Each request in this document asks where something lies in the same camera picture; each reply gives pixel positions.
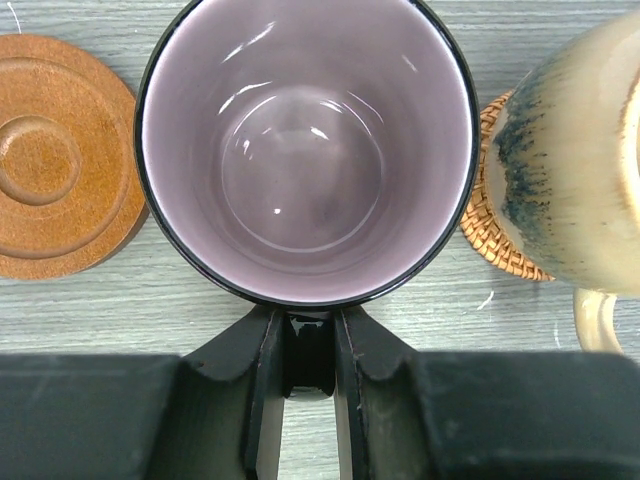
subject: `woven coaster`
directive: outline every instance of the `woven coaster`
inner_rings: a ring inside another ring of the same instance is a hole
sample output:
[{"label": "woven coaster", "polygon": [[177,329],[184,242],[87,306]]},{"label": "woven coaster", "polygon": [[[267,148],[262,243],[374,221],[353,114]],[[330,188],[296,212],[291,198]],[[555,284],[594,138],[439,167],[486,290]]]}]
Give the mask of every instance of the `woven coaster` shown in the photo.
[{"label": "woven coaster", "polygon": [[83,50],[0,36],[0,275],[45,279],[117,252],[146,217],[135,99]]},{"label": "woven coaster", "polygon": [[553,280],[551,275],[542,271],[515,248],[496,223],[487,202],[484,174],[489,137],[493,125],[510,95],[510,92],[502,95],[482,111],[482,147],[478,175],[473,186],[471,201],[467,205],[460,226],[471,246],[492,265],[528,280]]}]

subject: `wooden coaster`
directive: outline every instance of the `wooden coaster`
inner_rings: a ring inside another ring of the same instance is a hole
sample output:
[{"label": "wooden coaster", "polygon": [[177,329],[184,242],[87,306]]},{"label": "wooden coaster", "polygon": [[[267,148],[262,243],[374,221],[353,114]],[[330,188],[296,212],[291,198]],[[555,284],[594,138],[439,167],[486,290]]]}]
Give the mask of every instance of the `wooden coaster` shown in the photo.
[{"label": "wooden coaster", "polygon": [[485,156],[489,147],[489,137],[498,114],[511,93],[506,93],[489,104],[482,111],[482,148],[471,201],[462,217],[460,226],[471,246],[492,265],[528,280],[548,281],[553,277],[519,252],[496,223],[487,202],[485,187]]},{"label": "wooden coaster", "polygon": [[0,275],[68,275],[124,246],[146,217],[126,85],[69,44],[5,35],[0,105]]}]

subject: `mug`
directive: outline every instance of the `mug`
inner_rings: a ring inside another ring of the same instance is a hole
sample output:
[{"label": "mug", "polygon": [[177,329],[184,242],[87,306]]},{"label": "mug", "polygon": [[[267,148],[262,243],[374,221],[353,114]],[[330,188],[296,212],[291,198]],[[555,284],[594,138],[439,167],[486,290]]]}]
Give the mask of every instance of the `mug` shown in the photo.
[{"label": "mug", "polygon": [[444,246],[479,116],[422,1],[201,0],[151,56],[135,148],[153,215],[196,269],[258,304],[326,312],[390,292]]},{"label": "mug", "polygon": [[586,350],[621,352],[617,294],[640,296],[640,11],[578,37],[518,85],[496,120],[486,188],[498,224],[576,286]]}]

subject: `gray wooden table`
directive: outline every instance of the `gray wooden table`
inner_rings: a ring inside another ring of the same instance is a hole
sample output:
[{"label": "gray wooden table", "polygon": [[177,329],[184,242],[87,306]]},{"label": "gray wooden table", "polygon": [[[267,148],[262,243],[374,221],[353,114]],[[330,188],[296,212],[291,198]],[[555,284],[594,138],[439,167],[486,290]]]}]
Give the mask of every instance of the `gray wooden table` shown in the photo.
[{"label": "gray wooden table", "polygon": [[[23,32],[92,52],[137,91],[155,42],[185,3],[14,0],[11,7]],[[563,42],[640,6],[638,0],[430,4],[462,46],[483,106]],[[0,33],[16,31],[10,6],[1,2]],[[627,352],[640,360],[638,306],[620,302],[616,321]],[[0,280],[0,352],[185,354],[250,307],[187,265],[150,219],[124,251],[95,269],[42,283]],[[569,286],[502,273],[459,232],[422,274],[367,309],[419,349],[578,348]],[[287,404],[280,472],[283,479],[338,478],[331,401]]]}]

